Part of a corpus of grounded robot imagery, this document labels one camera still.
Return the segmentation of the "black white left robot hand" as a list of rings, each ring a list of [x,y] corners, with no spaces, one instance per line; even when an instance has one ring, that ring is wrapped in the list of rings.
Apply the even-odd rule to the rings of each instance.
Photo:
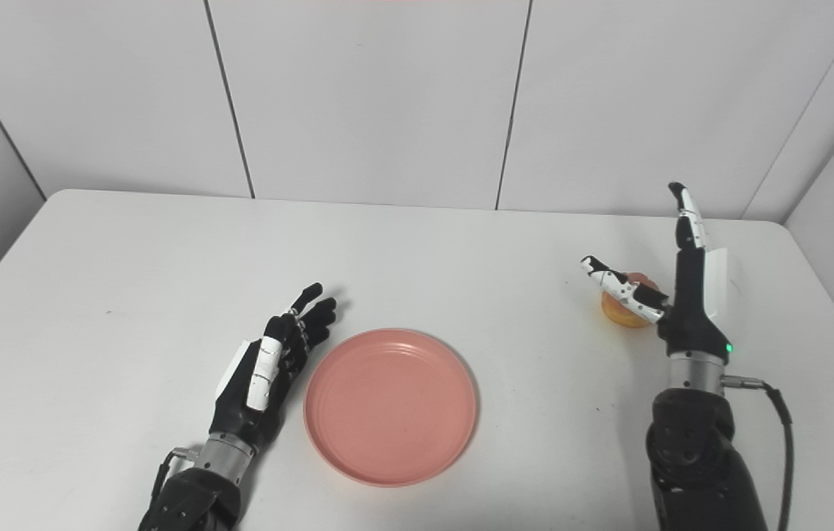
[[[329,339],[336,322],[335,298],[323,298],[316,282],[302,290],[282,315],[266,322],[260,339],[232,359],[215,407],[209,434],[228,434],[255,449],[278,437],[282,407],[313,350]]]

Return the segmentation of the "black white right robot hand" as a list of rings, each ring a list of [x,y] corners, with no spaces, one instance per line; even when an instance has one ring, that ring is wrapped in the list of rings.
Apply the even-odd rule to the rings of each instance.
[[[585,256],[581,266],[603,293],[643,322],[656,326],[667,353],[701,352],[727,364],[732,343],[706,310],[709,246],[702,215],[685,185],[673,181],[667,187],[678,211],[673,295],[632,281],[627,274],[609,268],[592,255]]]

